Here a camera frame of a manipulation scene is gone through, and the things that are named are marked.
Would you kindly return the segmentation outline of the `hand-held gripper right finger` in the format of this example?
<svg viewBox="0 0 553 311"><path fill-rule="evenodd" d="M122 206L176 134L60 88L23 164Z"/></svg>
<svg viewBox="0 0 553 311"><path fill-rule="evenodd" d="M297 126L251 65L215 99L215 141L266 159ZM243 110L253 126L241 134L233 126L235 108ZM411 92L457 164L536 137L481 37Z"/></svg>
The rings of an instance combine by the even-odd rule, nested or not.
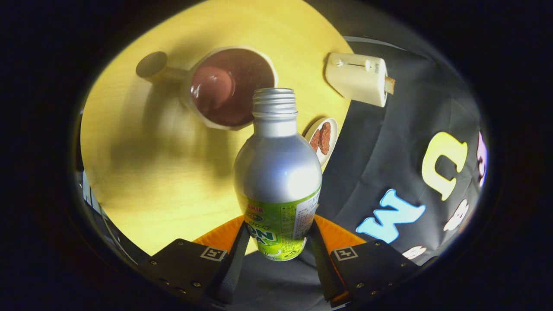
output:
<svg viewBox="0 0 553 311"><path fill-rule="evenodd" d="M420 272L418 264L387 242L365 241L319 215L309 238L324 299L332 307L359 308Z"/></svg>

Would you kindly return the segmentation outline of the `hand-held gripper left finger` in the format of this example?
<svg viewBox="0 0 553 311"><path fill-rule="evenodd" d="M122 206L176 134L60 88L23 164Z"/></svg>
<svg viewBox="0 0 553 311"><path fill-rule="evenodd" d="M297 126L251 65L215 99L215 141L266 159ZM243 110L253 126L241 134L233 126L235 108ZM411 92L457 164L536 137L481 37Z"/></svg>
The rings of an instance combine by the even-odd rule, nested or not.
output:
<svg viewBox="0 0 553 311"><path fill-rule="evenodd" d="M147 276L194 305L230 305L250 239L243 216L193 241L178 238L147 260Z"/></svg>

